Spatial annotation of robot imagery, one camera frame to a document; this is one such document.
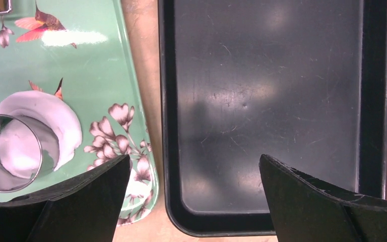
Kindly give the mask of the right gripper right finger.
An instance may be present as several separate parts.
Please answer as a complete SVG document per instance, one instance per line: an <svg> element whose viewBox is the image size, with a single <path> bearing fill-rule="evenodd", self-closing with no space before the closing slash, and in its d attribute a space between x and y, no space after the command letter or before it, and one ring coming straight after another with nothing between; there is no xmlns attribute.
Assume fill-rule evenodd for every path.
<svg viewBox="0 0 387 242"><path fill-rule="evenodd" d="M260 157L260 174L279 241L387 241L387 200L355 193Z"/></svg>

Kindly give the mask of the white dough ball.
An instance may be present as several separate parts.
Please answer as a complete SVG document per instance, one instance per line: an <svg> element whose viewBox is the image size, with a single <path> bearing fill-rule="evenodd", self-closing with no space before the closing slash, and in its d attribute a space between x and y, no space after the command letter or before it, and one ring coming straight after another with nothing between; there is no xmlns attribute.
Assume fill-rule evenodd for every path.
<svg viewBox="0 0 387 242"><path fill-rule="evenodd" d="M6 132L0 142L0 150L5 151L3 166L11 174L29 178L39 167L39 161L33 152L19 152L22 137L27 137L28 144L34 144L35 138L41 139L42 148L53 160L53 171L71 161L75 150L82 143L81 124L75 112L56 95L37 90L16 92L0 102L0 114L26 118L35 134L20 123L11 126L16 129L15 141L10 141L11 134Z"/></svg>

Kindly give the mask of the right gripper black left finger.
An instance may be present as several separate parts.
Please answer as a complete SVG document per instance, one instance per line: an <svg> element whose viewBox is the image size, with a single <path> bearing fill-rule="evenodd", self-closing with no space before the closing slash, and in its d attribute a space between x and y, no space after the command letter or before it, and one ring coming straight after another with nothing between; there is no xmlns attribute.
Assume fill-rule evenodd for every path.
<svg viewBox="0 0 387 242"><path fill-rule="evenodd" d="M83 174L0 202L0 241L112 241L130 179L120 155Z"/></svg>

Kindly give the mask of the green floral tray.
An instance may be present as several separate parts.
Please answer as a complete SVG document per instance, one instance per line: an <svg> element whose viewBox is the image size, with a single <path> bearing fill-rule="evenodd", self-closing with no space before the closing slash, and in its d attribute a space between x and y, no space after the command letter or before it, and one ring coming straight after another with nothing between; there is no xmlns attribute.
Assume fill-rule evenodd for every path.
<svg viewBox="0 0 387 242"><path fill-rule="evenodd" d="M156 204L158 176L120 1L12 1L0 16L0 102L30 84L64 102L83 132L74 157L9 201L69 179L124 153L132 171L118 225L145 218Z"/></svg>

